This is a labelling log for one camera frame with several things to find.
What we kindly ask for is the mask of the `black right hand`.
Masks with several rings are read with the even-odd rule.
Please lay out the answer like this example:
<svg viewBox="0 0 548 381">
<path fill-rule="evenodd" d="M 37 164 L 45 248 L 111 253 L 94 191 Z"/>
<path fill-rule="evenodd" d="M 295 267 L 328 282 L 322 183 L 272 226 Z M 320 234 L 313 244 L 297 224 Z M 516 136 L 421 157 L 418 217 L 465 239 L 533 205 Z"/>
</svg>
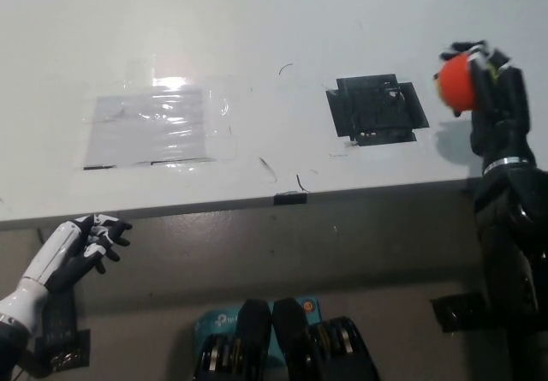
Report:
<svg viewBox="0 0 548 381">
<path fill-rule="evenodd" d="M 487 41 L 457 41 L 439 55 L 434 75 L 438 96 L 458 117 L 471 113 L 470 146 L 482 173 L 503 166 L 535 166 L 528 144 L 531 129 L 522 70 Z"/>
</svg>

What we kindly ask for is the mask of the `white and black left hand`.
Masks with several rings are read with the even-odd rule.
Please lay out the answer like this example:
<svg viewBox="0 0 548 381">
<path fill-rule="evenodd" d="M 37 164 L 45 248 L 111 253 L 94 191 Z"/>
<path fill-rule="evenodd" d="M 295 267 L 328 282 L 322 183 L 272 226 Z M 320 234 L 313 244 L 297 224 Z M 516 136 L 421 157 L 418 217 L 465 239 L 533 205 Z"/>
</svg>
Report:
<svg viewBox="0 0 548 381">
<path fill-rule="evenodd" d="M 105 274 L 104 260 L 121 260 L 115 246 L 127 247 L 123 234 L 133 225 L 120 218 L 91 214 L 61 223 L 24 271 L 15 290 L 1 299 L 1 330 L 32 338 L 52 295 L 73 288 L 90 271 Z"/>
</svg>

